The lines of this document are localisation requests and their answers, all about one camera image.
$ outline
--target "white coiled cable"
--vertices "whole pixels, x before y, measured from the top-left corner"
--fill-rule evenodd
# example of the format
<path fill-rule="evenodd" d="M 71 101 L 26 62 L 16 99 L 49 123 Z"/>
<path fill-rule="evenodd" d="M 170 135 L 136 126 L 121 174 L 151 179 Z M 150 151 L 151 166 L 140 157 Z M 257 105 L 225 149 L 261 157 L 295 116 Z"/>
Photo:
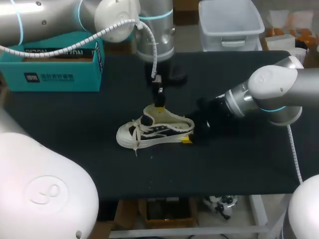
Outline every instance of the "white coiled cable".
<path fill-rule="evenodd" d="M 289 140 L 290 140 L 291 149 L 293 152 L 293 158 L 294 158 L 294 162 L 295 162 L 298 180 L 299 180 L 299 183 L 302 184 L 304 181 L 303 181 L 303 178 L 301 177 L 298 158 L 297 158 L 297 152 L 296 152 L 295 143 L 294 143 L 293 132 L 291 130 L 290 125 L 287 126 L 287 130 L 288 130 L 288 136 L 289 136 Z"/>
<path fill-rule="evenodd" d="M 101 37 L 103 35 L 105 35 L 106 33 L 122 26 L 125 24 L 137 24 L 137 21 L 134 19 L 128 19 L 128 20 L 123 20 L 120 21 L 118 23 L 113 24 L 112 26 L 109 26 L 97 33 L 95 33 L 94 35 L 84 39 L 83 41 L 80 41 L 76 44 L 73 44 L 72 46 L 69 47 L 65 47 L 63 49 L 59 49 L 59 50 L 55 50 L 55 51 L 50 51 L 50 52 L 42 52 L 42 53 L 28 53 L 28 52 L 23 52 L 23 51 L 16 51 L 16 50 L 12 50 L 10 48 L 4 47 L 0 45 L 0 50 L 7 52 L 11 55 L 15 55 L 15 56 L 20 56 L 20 57 L 27 57 L 27 58 L 45 58 L 45 57 L 52 57 L 52 56 L 58 56 L 61 54 L 64 54 L 68 51 L 72 51 L 76 48 L 79 48 L 95 39 L 97 39 L 98 37 Z M 157 48 L 156 48 L 156 42 L 155 42 L 155 38 L 154 35 L 151 31 L 151 29 L 149 28 L 149 26 L 147 26 L 144 22 L 139 22 L 142 24 L 143 28 L 148 32 L 148 34 L 150 35 L 150 39 L 151 39 L 151 43 L 153 45 L 153 68 L 152 68 L 152 78 L 154 79 L 156 76 L 156 69 L 157 69 L 157 58 L 158 58 L 158 54 L 157 54 Z"/>

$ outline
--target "shoe tongue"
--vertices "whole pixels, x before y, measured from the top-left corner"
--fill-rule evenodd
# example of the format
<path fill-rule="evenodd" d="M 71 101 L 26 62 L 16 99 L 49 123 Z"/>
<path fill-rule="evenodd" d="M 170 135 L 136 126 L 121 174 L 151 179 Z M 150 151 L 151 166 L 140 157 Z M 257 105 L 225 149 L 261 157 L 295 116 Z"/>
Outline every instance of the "shoe tongue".
<path fill-rule="evenodd" d="M 153 125 L 153 119 L 151 118 L 151 117 L 149 117 L 149 116 L 147 116 L 147 115 L 143 115 L 142 117 L 141 117 L 141 124 L 142 125 L 145 125 L 145 126 L 151 126 L 151 125 Z"/>

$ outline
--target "metal table frame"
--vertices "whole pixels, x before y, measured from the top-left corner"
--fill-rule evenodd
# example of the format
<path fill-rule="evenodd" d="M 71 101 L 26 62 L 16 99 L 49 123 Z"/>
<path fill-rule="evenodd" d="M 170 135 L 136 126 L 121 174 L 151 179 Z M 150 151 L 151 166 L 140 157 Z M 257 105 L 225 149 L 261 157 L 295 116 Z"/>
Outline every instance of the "metal table frame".
<path fill-rule="evenodd" d="M 137 238 L 137 237 L 167 237 L 167 236 L 190 236 L 190 235 L 219 235 L 219 234 L 247 234 L 257 233 L 258 239 L 275 239 L 282 228 L 286 210 L 291 195 L 283 197 L 277 205 L 276 214 L 268 218 L 261 195 L 251 195 L 251 203 L 255 225 L 244 227 L 196 227 L 176 229 L 145 229 L 112 231 L 110 238 Z"/>

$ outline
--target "teal cardboard box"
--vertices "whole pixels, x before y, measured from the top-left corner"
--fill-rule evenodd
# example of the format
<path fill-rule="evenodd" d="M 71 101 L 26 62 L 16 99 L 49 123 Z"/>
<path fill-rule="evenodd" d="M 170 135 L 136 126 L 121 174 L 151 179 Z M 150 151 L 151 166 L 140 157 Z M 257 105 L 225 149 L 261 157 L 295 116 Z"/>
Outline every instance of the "teal cardboard box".
<path fill-rule="evenodd" d="M 89 36 L 91 34 L 87 32 L 73 32 L 11 49 L 33 53 L 49 52 L 70 46 Z M 0 55 L 0 72 L 13 92 L 96 92 L 100 90 L 103 64 L 103 40 L 100 38 L 53 58 L 22 58 L 8 53 Z"/>

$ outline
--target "white sneaker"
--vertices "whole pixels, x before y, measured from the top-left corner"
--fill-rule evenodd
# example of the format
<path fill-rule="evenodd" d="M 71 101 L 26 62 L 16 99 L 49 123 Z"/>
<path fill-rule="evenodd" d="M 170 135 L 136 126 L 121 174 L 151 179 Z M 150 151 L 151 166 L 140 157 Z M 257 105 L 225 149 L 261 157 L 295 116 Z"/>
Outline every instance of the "white sneaker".
<path fill-rule="evenodd" d="M 146 148 L 159 143 L 178 143 L 194 129 L 191 119 L 174 115 L 165 108 L 147 106 L 143 116 L 121 126 L 116 134 L 125 148 Z"/>

